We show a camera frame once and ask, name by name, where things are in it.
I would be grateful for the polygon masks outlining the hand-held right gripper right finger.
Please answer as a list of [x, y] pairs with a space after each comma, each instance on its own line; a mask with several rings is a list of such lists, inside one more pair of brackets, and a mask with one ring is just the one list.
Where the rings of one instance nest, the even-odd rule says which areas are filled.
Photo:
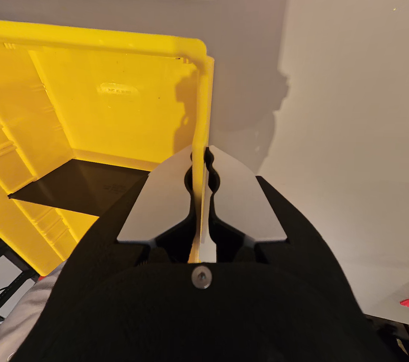
[[287, 235], [254, 173], [214, 145], [207, 148], [208, 229], [216, 244], [283, 242]]

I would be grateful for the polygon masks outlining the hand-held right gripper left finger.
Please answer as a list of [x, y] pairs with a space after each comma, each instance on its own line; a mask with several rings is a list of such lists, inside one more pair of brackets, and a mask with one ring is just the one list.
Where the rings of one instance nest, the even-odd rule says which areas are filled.
[[117, 237], [119, 243], [156, 244], [187, 218], [191, 194], [185, 176], [192, 166], [191, 153], [189, 145], [150, 172]]

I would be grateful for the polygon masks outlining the yellow plastic bin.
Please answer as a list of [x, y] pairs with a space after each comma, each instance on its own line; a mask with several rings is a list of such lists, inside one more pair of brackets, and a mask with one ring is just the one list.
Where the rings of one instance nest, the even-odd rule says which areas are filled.
[[1, 21], [1, 240], [46, 276], [189, 145], [201, 222], [213, 66], [198, 39]]

